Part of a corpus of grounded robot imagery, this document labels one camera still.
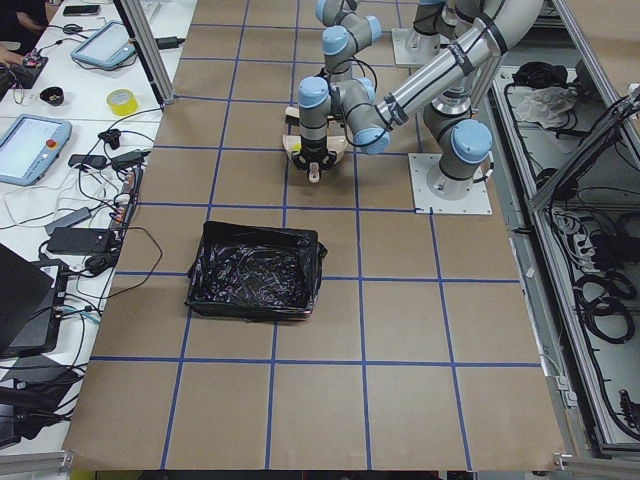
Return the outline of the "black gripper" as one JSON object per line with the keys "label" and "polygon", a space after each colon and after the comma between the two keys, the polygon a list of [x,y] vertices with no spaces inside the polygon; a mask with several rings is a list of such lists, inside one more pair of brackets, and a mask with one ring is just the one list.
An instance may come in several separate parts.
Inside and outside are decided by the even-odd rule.
{"label": "black gripper", "polygon": [[327,171],[336,164],[336,151],[326,147],[300,148],[291,152],[291,161],[298,170],[306,173],[310,172],[312,164],[316,164],[320,171]]}

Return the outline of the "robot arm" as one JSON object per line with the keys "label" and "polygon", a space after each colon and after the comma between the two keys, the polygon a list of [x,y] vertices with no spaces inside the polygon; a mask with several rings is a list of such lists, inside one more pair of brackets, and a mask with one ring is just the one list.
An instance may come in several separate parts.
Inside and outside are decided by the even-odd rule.
{"label": "robot arm", "polygon": [[443,1],[422,1],[418,22],[425,33],[448,34],[449,42],[416,73],[382,98],[374,82],[351,72],[356,54],[375,43],[381,26],[357,14],[355,1],[320,1],[316,17],[324,25],[324,73],[305,77],[298,88],[300,145],[289,157],[313,183],[334,167],[338,155],[328,144],[330,121],[345,129],[348,143],[366,154],[386,150],[394,128],[427,106],[441,118],[470,111],[469,89],[479,67],[504,55],[530,30],[538,1],[459,1],[455,17],[445,16]]}
{"label": "robot arm", "polygon": [[[382,35],[375,16],[360,16],[357,1],[318,1],[315,16],[322,33],[324,75],[337,80],[352,77],[356,55],[374,45]],[[395,63],[421,67],[433,60],[453,38],[457,24],[453,1],[419,1],[412,26],[391,33]]]}

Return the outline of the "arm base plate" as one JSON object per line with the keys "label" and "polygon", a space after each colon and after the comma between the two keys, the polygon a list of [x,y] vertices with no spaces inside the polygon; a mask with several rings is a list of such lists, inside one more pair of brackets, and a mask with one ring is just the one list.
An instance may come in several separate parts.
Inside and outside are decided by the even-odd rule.
{"label": "arm base plate", "polygon": [[436,153],[408,155],[414,211],[434,215],[491,215],[482,167],[476,168],[472,179],[452,180],[441,172],[440,158]]}
{"label": "arm base plate", "polygon": [[401,68],[420,68],[440,53],[444,41],[442,35],[423,35],[414,29],[393,28],[395,64]]}

